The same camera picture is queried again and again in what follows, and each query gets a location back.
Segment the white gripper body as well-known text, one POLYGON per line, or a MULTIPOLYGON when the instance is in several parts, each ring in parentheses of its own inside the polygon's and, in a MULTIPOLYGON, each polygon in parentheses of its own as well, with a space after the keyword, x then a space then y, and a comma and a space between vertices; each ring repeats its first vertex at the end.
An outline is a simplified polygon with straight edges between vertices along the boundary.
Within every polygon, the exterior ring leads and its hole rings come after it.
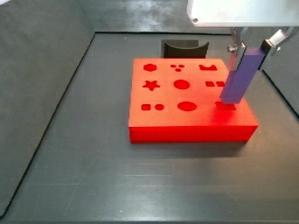
POLYGON ((189 0, 197 27, 299 26, 299 0, 189 0))

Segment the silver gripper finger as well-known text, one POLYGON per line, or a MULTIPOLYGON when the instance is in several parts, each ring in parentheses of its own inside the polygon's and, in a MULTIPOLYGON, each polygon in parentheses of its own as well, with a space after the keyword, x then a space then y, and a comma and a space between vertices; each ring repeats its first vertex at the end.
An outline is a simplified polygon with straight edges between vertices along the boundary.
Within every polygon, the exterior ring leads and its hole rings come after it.
POLYGON ((230 29, 233 43, 227 47, 230 53, 229 69, 237 70, 239 68, 239 62, 242 60, 247 46, 243 42, 243 35, 247 32, 247 27, 234 27, 230 29))
POLYGON ((267 59, 281 51, 282 45, 295 36, 298 32, 299 26, 283 27, 270 38, 266 38, 263 40, 259 49, 265 54, 265 58, 261 63, 259 69, 263 69, 267 59))

